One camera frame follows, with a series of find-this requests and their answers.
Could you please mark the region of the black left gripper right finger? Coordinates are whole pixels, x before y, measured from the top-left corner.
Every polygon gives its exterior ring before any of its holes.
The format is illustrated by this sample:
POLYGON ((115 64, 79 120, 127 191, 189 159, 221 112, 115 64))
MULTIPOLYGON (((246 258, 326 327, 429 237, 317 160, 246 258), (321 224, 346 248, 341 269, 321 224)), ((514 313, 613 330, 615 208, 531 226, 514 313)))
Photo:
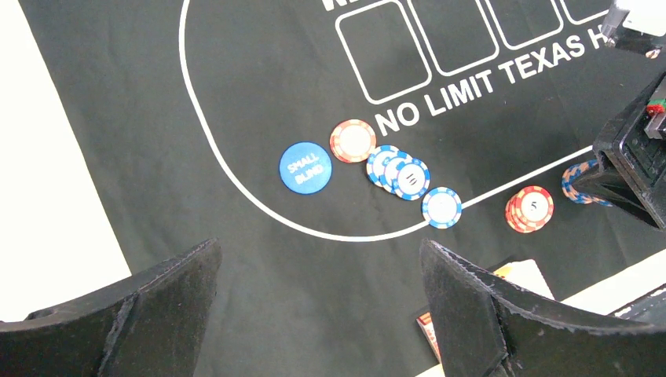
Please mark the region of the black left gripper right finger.
POLYGON ((665 326, 576 309, 432 240, 423 284, 447 376, 662 376, 665 326))

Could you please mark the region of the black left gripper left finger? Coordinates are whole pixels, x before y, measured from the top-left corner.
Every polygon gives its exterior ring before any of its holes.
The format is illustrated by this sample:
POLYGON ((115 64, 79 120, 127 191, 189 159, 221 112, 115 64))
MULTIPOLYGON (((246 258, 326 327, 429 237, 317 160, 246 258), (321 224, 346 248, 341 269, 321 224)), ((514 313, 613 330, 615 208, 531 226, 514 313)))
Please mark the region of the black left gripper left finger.
POLYGON ((4 376, 191 376, 217 293, 221 245, 191 250, 1 325, 4 376))

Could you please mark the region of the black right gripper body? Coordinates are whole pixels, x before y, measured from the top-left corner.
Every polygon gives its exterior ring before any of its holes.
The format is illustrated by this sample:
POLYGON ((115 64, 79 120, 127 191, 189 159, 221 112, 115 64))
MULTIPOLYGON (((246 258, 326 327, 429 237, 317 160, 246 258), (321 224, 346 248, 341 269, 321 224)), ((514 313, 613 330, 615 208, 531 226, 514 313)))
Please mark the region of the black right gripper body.
POLYGON ((622 166, 626 169, 641 169, 647 174, 649 168, 661 170, 661 227, 665 228, 665 139, 651 138, 646 127, 656 122, 656 117, 647 111, 651 97, 665 86, 665 73, 661 72, 620 113, 611 118, 597 136, 593 150, 598 165, 622 166))

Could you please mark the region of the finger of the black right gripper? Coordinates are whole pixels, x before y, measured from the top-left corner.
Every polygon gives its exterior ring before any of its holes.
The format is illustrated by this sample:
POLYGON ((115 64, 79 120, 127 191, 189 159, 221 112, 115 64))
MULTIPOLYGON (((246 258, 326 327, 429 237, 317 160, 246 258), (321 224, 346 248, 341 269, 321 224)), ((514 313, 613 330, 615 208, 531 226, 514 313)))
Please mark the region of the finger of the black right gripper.
POLYGON ((661 170, 595 166, 574 179, 579 192, 610 202, 652 227, 661 227, 661 170))

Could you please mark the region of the red poker chip stack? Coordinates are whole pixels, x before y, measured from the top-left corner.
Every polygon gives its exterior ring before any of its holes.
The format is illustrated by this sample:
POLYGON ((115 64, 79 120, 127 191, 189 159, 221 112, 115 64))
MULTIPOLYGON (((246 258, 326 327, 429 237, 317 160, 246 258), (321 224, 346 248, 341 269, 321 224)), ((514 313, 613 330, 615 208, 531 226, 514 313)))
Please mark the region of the red poker chip stack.
POLYGON ((542 229, 552 218, 554 201, 543 187, 522 188, 507 202, 505 221, 516 232, 531 233, 542 229))

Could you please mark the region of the blue chips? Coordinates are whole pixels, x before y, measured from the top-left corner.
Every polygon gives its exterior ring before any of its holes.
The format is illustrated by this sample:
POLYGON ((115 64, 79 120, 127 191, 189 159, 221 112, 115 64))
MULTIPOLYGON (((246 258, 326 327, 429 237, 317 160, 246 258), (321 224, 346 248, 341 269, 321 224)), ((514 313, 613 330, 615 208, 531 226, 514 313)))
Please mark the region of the blue chips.
POLYGON ((423 220, 436 229, 457 224, 463 203, 452 188, 432 188, 430 168, 421 160, 392 145, 380 145, 366 160, 370 181, 390 194, 406 201, 420 200, 423 220))

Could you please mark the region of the blue small blind button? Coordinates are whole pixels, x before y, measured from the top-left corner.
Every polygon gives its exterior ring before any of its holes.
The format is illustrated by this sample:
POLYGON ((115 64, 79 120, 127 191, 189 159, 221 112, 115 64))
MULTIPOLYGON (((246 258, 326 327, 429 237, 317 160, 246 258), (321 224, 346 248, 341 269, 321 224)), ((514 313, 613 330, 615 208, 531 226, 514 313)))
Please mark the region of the blue small blind button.
POLYGON ((328 185, 333 169, 331 158, 323 147, 302 141, 283 152, 278 171, 288 189, 300 195, 310 195, 328 185))

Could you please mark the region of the red chips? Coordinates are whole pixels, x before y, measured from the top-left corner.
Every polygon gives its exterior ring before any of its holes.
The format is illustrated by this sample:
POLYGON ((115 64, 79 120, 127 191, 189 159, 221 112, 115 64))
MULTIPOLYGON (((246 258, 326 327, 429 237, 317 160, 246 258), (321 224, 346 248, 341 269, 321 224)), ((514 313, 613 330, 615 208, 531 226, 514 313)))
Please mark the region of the red chips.
POLYGON ((375 131, 361 119, 342 121, 331 132, 331 151, 345 163, 365 161, 376 146, 375 131))

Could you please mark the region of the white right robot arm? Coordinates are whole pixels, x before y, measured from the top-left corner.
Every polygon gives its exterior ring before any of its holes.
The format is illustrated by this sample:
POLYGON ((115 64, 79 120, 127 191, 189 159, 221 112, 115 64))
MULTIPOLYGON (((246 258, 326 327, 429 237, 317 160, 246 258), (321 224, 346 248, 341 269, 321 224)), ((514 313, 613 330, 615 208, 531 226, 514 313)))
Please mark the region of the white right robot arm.
MULTIPOLYGON (((665 4, 615 1, 602 23, 608 46, 654 59, 665 52, 665 4)), ((572 187, 654 228, 665 228, 665 73, 601 129, 595 167, 572 187)))

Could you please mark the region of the black poker table mat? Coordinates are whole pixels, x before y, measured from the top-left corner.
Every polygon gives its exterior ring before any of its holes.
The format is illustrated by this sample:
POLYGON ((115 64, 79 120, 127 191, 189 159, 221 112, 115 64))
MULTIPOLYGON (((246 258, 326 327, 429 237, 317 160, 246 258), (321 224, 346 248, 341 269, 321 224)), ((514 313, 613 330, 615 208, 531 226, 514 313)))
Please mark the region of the black poker table mat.
POLYGON ((133 272, 211 237, 224 261, 198 376, 413 376, 434 363, 422 240, 486 269, 536 261, 568 298, 665 234, 575 204, 564 170, 664 66, 610 49, 607 1, 23 1, 133 272), (464 203, 450 229, 334 160, 280 179, 291 145, 347 119, 421 159, 464 203), (505 221, 545 188, 551 220, 505 221))

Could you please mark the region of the aluminium mounting rail frame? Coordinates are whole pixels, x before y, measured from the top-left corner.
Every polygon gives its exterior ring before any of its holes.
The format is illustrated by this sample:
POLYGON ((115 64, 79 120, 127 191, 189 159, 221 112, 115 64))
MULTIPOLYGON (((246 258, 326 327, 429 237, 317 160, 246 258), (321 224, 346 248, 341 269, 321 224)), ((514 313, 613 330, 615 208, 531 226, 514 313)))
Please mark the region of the aluminium mounting rail frame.
POLYGON ((665 325, 665 284, 629 302, 612 316, 655 325, 665 325))

